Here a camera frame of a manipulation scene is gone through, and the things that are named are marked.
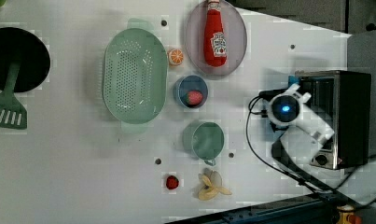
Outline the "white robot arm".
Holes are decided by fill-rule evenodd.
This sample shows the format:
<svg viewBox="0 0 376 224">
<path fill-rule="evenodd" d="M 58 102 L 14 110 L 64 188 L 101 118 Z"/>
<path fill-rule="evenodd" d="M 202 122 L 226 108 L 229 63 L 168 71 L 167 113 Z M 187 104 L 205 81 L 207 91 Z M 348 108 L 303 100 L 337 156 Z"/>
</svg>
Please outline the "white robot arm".
<svg viewBox="0 0 376 224">
<path fill-rule="evenodd" d="M 299 84 L 292 84 L 284 92 L 274 96 L 268 105 L 268 118 L 278 126 L 300 128 L 323 146 L 335 132 L 306 105 L 312 97 L 311 94 L 301 94 L 298 92 L 299 88 Z"/>
</svg>

